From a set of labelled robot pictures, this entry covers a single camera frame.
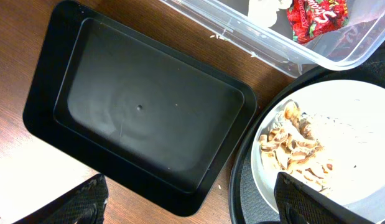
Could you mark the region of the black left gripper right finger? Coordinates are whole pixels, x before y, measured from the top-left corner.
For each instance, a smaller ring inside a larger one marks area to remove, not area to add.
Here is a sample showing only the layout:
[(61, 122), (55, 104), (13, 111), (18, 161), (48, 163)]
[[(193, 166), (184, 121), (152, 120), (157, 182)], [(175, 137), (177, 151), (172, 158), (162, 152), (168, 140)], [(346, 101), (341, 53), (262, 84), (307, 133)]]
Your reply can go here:
[(285, 172), (277, 175), (274, 196), (281, 223), (372, 224)]

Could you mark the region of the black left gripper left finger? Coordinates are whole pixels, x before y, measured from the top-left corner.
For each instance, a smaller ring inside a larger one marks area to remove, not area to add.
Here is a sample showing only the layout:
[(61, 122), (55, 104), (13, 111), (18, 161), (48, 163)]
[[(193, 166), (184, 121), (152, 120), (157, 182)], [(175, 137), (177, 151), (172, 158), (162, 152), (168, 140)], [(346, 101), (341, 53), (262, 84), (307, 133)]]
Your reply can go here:
[(103, 224), (108, 198), (105, 176), (96, 174), (14, 224)]

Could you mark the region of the peanut shells food scraps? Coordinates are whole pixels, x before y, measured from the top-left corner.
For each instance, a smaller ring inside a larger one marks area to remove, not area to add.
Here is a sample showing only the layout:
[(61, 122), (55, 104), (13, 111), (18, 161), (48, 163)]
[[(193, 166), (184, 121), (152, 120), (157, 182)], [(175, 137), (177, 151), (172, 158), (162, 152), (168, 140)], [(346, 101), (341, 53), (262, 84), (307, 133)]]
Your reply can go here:
[(356, 151), (368, 138), (361, 127), (322, 114), (307, 114), (290, 100), (257, 141), (264, 169), (286, 172), (331, 196), (354, 184)]

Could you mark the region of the grey plate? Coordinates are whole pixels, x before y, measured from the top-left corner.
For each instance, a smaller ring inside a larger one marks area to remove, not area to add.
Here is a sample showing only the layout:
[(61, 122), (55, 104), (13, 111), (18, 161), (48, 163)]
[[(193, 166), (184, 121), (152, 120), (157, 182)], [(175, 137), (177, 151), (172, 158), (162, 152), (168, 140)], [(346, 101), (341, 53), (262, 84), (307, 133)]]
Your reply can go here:
[(314, 83), (282, 97), (264, 116), (253, 139), (251, 170), (264, 201), (277, 211), (274, 196), (277, 170), (262, 166), (258, 137), (266, 134), (275, 115), (288, 101), (295, 101), (307, 114), (338, 118), (365, 129), (368, 142), (357, 149), (354, 184), (326, 196), (339, 205), (375, 223), (385, 221), (385, 88), (355, 80)]

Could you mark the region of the red snack wrapper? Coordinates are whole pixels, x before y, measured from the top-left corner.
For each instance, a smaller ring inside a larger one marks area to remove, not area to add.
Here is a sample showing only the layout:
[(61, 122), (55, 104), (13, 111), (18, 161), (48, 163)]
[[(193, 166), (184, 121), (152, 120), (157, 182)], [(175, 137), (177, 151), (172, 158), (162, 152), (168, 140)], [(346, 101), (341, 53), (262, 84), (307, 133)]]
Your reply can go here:
[(347, 0), (293, 0), (286, 10), (292, 39), (305, 44), (348, 23)]

